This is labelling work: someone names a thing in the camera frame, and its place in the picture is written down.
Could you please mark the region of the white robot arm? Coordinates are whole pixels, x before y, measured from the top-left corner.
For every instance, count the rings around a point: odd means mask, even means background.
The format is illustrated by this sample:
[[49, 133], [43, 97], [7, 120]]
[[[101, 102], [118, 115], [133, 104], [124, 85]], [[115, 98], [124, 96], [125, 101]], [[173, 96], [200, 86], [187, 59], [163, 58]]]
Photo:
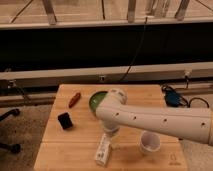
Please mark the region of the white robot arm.
[[119, 125], [153, 131], [213, 146], [213, 113], [209, 108], [165, 108], [126, 105], [121, 89], [111, 89], [95, 110], [107, 131]]

